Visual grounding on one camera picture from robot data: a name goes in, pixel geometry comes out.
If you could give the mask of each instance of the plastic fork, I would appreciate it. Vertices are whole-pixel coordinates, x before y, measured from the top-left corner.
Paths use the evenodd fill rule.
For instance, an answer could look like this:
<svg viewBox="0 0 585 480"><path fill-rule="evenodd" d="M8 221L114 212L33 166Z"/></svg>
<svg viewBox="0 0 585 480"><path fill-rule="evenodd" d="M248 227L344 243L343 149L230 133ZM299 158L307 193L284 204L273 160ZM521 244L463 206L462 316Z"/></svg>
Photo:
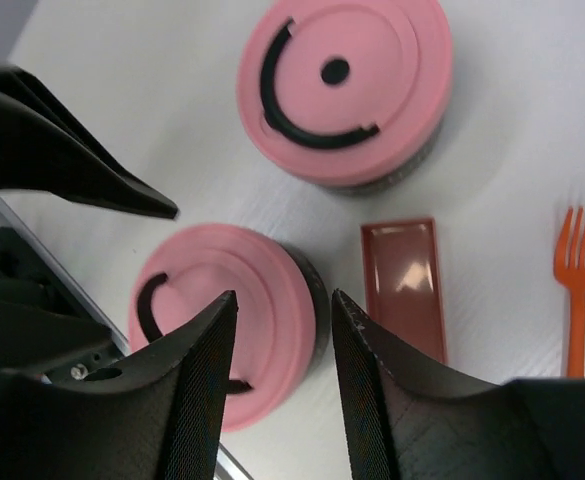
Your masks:
<svg viewBox="0 0 585 480"><path fill-rule="evenodd" d="M554 254L554 277L570 292L570 339L567 376L585 375L585 228L583 207L568 210Z"/></svg>

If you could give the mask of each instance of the screw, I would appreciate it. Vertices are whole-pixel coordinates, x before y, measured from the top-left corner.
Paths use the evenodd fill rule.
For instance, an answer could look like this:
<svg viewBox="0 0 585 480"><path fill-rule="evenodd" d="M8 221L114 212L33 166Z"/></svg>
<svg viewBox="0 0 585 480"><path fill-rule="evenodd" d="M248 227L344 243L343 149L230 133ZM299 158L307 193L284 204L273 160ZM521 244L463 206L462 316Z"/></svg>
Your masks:
<svg viewBox="0 0 585 480"><path fill-rule="evenodd" d="M70 369L70 375L75 380L83 380L85 377L88 376L88 367L83 365L82 363L77 363Z"/></svg>

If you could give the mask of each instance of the jar lid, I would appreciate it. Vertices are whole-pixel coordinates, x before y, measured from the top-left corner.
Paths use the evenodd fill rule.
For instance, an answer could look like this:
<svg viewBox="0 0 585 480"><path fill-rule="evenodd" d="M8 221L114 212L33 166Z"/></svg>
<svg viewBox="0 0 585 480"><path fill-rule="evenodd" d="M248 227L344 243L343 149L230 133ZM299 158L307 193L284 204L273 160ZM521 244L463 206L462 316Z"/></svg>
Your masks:
<svg viewBox="0 0 585 480"><path fill-rule="evenodd" d="M169 238L150 256L134 286L132 351L148 344L138 299L162 273L163 281L151 287L159 336L187 323L224 291L236 291L230 378L251 389L228 395L223 431L245 428L280 405L303 379L316 336L310 290L283 247L251 230L219 224L187 228Z"/></svg>
<svg viewBox="0 0 585 480"><path fill-rule="evenodd" d="M282 0L248 41L237 99L273 162L349 186L416 153L451 84L452 39L435 0Z"/></svg>

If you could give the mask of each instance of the black arc handle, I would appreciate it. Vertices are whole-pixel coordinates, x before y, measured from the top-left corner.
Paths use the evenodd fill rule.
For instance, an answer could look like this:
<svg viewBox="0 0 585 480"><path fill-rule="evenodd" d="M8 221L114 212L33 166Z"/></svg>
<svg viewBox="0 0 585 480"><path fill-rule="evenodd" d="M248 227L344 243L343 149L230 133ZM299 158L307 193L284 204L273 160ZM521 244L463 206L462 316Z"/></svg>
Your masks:
<svg viewBox="0 0 585 480"><path fill-rule="evenodd" d="M370 128L359 127L349 132L323 135L307 131L295 125L287 117L277 99L274 78L279 58L292 38L289 27L293 23L294 20L289 19L281 27L279 33L272 40L261 67L261 103L268 125L297 145L314 150L338 150L353 147L377 135L380 132L377 125L372 125Z"/></svg>
<svg viewBox="0 0 585 480"><path fill-rule="evenodd" d="M136 313L139 319L139 325L148 343L155 342L163 337L163 333L159 329L154 318L154 313L152 312L152 297L156 289L167 283L168 279L168 275L165 272L154 275L145 282L136 300ZM252 390L254 388L248 382L230 379L227 393L228 395L237 395Z"/></svg>

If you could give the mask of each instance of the white table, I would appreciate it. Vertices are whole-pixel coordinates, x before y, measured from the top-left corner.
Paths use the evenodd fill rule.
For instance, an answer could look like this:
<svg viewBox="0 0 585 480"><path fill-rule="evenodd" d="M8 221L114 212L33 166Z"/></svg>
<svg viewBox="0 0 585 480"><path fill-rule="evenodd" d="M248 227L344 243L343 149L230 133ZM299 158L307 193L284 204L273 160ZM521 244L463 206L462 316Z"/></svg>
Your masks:
<svg viewBox="0 0 585 480"><path fill-rule="evenodd" d="M364 303L361 223L429 214L439 231L450 364L494 382L559 375L566 295L558 227L585 202L585 2L444 0L455 87L431 159L388 194L346 199L267 162L238 119L242 46L268 0L41 0L12 55L129 170L177 202L176 223L5 195L126 330L150 252L203 221L295 244ZM349 477L332 352L269 418L224 435L256 480Z"/></svg>

